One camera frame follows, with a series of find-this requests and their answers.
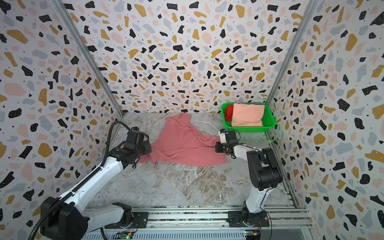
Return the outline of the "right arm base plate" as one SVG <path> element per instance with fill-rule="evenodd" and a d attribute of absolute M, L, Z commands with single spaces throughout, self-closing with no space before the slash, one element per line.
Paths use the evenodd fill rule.
<path fill-rule="evenodd" d="M 266 211 L 252 214 L 247 211 L 229 211 L 227 222 L 230 228 L 269 227 L 270 221 Z"/>

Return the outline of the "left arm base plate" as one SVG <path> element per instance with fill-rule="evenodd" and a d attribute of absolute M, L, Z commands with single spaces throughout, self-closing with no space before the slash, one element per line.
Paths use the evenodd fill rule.
<path fill-rule="evenodd" d="M 118 223 L 106 225 L 105 229 L 136 230 L 145 229 L 148 222 L 148 212 L 133 212 L 128 222 L 121 220 Z"/>

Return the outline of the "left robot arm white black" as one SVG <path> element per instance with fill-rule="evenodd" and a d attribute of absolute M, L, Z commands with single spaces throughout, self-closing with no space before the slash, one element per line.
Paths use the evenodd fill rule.
<path fill-rule="evenodd" d="M 132 207 L 115 202 L 104 208 L 87 209 L 93 197 L 126 167 L 136 168 L 141 156 L 152 152 L 148 140 L 134 144 L 124 141 L 113 148 L 104 163 L 98 165 L 73 188 L 57 198 L 49 197 L 41 205 L 41 218 L 29 239 L 37 233 L 51 240 L 80 240 L 95 230 L 111 226 L 144 229 L 148 213 L 133 213 Z"/>

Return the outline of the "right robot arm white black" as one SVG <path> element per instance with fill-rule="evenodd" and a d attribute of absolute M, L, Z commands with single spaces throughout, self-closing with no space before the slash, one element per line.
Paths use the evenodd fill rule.
<path fill-rule="evenodd" d="M 265 210 L 269 194 L 282 181 L 283 176 L 276 156 L 271 148 L 257 149 L 241 144 L 216 143 L 216 152 L 232 158 L 243 159 L 253 185 L 250 195 L 240 211 L 228 212 L 227 222 L 231 228 L 260 228 L 270 226 L 270 216 Z"/>

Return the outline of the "dusty pink t shirt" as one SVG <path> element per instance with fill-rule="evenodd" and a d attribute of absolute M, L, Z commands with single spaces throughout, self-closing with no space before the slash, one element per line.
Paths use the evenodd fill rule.
<path fill-rule="evenodd" d="M 166 118 L 165 127 L 151 145 L 152 152 L 142 156 L 140 163 L 152 161 L 197 167 L 225 164 L 225 154 L 215 149 L 220 138 L 202 134 L 190 120 L 191 115 L 185 113 Z"/>

